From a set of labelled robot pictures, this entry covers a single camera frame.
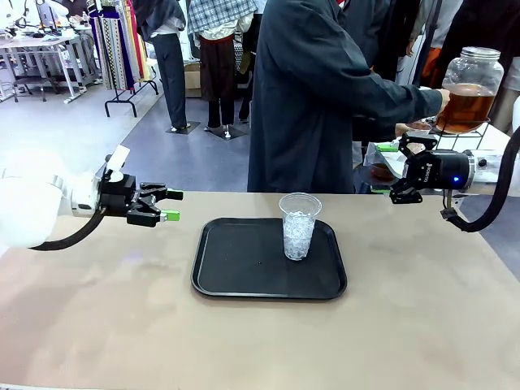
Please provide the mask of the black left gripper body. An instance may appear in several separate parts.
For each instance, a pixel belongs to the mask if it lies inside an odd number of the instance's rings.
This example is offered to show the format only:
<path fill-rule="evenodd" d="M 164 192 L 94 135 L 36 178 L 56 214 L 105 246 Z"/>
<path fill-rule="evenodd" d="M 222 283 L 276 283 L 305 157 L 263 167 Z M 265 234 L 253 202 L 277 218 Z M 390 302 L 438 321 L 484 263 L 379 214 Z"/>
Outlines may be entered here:
<path fill-rule="evenodd" d="M 103 216 L 126 216 L 137 192 L 136 177 L 123 174 L 122 179 L 111 181 L 112 176 L 108 174 L 102 176 L 99 187 L 99 210 Z"/>

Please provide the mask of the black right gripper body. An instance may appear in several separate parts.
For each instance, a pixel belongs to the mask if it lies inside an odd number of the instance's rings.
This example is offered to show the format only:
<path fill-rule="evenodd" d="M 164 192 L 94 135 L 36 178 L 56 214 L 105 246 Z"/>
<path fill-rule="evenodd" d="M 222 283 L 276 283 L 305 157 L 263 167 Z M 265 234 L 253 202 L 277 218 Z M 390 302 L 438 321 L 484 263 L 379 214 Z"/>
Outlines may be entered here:
<path fill-rule="evenodd" d="M 453 150 L 424 150 L 405 162 L 405 181 L 415 189 L 461 190 L 469 178 L 469 157 Z"/>

